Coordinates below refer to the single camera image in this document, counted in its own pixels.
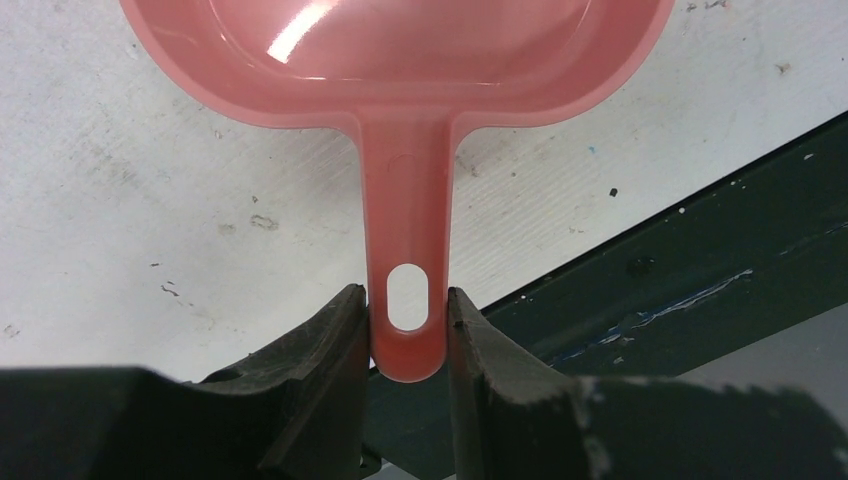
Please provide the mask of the pink plastic dustpan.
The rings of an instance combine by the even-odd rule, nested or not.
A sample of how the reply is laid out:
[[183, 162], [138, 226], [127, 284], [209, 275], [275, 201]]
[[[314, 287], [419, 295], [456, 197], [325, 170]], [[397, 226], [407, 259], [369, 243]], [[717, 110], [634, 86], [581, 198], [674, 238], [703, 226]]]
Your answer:
[[233, 120], [358, 149], [371, 355], [414, 383], [445, 359], [453, 167], [485, 127], [541, 127], [612, 95], [670, 1], [125, 1], [148, 55]]

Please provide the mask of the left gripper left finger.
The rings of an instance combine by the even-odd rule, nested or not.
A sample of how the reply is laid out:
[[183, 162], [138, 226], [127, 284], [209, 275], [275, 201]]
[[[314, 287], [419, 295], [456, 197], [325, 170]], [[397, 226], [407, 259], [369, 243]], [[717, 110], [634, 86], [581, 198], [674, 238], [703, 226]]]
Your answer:
[[226, 399], [222, 423], [261, 479], [361, 476], [369, 323], [363, 286], [345, 286], [309, 320], [196, 389]]

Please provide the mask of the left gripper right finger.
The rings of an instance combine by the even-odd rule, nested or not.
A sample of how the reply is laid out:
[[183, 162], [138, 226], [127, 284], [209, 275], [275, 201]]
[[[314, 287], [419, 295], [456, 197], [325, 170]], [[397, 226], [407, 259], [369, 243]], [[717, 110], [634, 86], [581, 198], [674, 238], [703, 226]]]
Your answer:
[[459, 479], [587, 479], [586, 389], [448, 291], [448, 372]]

